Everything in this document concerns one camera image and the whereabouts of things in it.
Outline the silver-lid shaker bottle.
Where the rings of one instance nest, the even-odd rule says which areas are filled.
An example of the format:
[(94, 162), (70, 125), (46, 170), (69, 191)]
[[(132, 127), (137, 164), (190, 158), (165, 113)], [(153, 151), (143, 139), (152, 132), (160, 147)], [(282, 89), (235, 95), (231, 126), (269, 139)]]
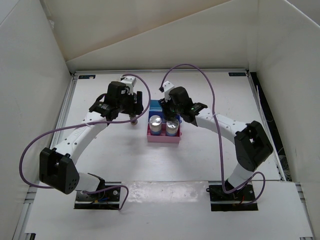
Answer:
[(180, 122), (178, 119), (174, 118), (172, 120), (166, 121), (166, 135), (170, 137), (175, 137), (178, 133)]
[(150, 134), (159, 136), (162, 133), (162, 118), (159, 115), (152, 115), (149, 118)]

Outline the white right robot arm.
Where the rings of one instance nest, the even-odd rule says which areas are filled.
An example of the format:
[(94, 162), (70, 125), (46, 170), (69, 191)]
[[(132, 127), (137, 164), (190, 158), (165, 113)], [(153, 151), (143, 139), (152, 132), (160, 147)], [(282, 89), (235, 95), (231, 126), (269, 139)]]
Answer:
[(214, 113), (207, 105), (193, 102), (184, 87), (175, 87), (169, 81), (159, 90), (164, 97), (158, 102), (167, 121), (180, 116), (186, 123), (217, 133), (219, 142), (225, 138), (234, 144), (237, 165), (232, 174), (221, 181), (226, 197), (238, 199), (257, 168), (273, 153), (263, 126), (255, 120), (245, 123)]

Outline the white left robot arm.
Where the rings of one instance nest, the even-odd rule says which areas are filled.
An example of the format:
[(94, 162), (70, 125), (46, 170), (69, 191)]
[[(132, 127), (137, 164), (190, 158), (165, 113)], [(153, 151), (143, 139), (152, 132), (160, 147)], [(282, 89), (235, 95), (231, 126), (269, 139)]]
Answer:
[(134, 92), (136, 77), (124, 76), (112, 81), (89, 108), (83, 126), (75, 128), (68, 137), (52, 149), (44, 148), (39, 155), (39, 180), (68, 195), (86, 192), (93, 200), (105, 194), (105, 180), (92, 173), (78, 172), (77, 161), (92, 140), (119, 114), (135, 118), (143, 112), (142, 92)]

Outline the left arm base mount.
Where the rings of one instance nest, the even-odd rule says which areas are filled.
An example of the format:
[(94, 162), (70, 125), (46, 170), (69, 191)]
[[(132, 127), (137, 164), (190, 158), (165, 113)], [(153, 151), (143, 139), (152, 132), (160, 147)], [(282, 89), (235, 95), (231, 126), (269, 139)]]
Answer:
[(121, 188), (115, 187), (120, 183), (107, 183), (102, 188), (112, 189), (95, 194), (77, 192), (74, 209), (75, 210), (117, 210), (120, 208)]

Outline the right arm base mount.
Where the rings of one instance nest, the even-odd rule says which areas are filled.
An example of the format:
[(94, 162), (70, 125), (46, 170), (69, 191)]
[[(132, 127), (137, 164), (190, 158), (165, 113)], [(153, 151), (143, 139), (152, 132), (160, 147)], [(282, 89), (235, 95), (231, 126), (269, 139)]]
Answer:
[(212, 212), (243, 212), (258, 211), (258, 204), (251, 203), (256, 196), (252, 184), (247, 184), (240, 191), (230, 194), (223, 192), (219, 184), (210, 184), (206, 188), (209, 194), (210, 207)]

